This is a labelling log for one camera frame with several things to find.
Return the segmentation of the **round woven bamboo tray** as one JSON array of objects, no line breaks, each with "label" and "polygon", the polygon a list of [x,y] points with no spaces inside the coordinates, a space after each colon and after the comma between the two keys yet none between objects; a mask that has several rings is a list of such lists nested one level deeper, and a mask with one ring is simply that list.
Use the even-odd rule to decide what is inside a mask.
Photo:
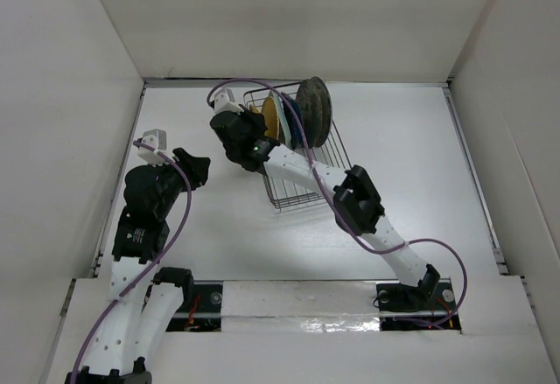
[{"label": "round woven bamboo tray", "polygon": [[264,117],[266,125],[265,135],[278,140],[280,137],[280,121],[277,112],[277,105],[271,96],[264,100],[261,113]]}]

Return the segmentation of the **light teal berry plate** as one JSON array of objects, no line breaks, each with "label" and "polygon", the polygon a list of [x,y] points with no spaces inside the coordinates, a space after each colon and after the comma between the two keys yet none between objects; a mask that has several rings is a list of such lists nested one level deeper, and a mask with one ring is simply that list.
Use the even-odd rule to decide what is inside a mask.
[{"label": "light teal berry plate", "polygon": [[276,106],[276,112],[278,116],[279,125],[281,128],[281,137],[283,138],[283,143],[288,148],[292,149],[293,148],[292,140],[295,137],[294,134],[292,133],[290,118],[288,117],[288,109],[284,106],[284,102],[279,95],[270,92],[269,97],[274,101]]}]

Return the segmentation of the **dark blue leaf plate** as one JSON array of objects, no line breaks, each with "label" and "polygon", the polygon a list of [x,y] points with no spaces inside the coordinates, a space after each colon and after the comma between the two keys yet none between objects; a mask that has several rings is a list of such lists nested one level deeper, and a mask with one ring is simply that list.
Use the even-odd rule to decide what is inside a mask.
[{"label": "dark blue leaf plate", "polygon": [[292,140],[293,150],[300,149],[304,147],[303,138],[306,136],[305,124],[302,118],[301,109],[298,103],[287,94],[283,94],[284,99],[291,105],[293,111],[288,109],[288,117],[290,118],[290,126],[292,128],[292,133],[294,134],[294,139]]}]

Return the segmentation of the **grey deer pattern plate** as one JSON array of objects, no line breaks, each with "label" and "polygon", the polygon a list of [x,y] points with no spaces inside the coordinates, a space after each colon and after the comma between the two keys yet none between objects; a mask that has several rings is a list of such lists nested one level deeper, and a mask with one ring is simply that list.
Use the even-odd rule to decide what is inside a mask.
[{"label": "grey deer pattern plate", "polygon": [[307,143],[315,143],[321,128],[321,100],[319,94],[328,91],[326,84],[317,76],[303,80],[297,90],[296,102],[301,109]]}]

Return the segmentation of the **blue floral white plate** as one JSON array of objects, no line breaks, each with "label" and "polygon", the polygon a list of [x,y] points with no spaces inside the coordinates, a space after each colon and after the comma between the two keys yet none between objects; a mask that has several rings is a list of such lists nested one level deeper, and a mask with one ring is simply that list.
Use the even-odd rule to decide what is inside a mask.
[{"label": "blue floral white plate", "polygon": [[321,100],[321,128],[315,147],[322,147],[329,137],[333,122],[333,105],[330,93],[325,90],[319,94]]}]

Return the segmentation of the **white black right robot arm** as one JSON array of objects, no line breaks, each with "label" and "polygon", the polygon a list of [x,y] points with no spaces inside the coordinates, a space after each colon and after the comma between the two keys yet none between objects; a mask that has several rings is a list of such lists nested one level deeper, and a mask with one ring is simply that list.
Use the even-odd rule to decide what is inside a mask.
[{"label": "white black right robot arm", "polygon": [[303,155],[266,136],[263,115],[242,106],[217,110],[210,121],[230,161],[323,195],[339,227],[394,271],[399,284],[388,300],[397,304],[395,310],[422,311],[436,297],[440,274],[394,229],[367,171],[359,165],[345,171],[313,160],[303,125],[296,124]]}]

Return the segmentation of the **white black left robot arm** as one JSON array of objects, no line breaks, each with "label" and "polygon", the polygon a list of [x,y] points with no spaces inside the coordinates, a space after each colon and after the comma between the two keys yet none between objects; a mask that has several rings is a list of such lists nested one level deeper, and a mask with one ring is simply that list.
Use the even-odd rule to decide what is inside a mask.
[{"label": "white black left robot arm", "polygon": [[160,262],[178,239],[166,222],[181,193],[207,182],[211,161],[181,148],[139,145],[144,164],[124,179],[108,306],[82,343],[68,383],[150,383],[149,362],[176,311],[194,303],[193,274]]}]

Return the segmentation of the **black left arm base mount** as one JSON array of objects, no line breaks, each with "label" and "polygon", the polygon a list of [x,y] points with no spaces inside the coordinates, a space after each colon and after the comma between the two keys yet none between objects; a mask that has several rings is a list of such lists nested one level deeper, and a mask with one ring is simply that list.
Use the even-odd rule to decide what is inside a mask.
[{"label": "black left arm base mount", "polygon": [[196,282],[192,298],[173,315],[169,332],[219,332],[223,282]]}]

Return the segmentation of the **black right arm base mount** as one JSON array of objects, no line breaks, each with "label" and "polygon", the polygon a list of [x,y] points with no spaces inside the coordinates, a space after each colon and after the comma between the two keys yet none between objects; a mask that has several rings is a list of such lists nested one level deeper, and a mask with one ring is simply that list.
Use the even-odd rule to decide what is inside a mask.
[{"label": "black right arm base mount", "polygon": [[400,283],[378,283],[376,291],[376,306],[381,311],[401,314],[424,311],[447,313],[456,308],[455,294],[449,282],[440,282],[429,296]]}]

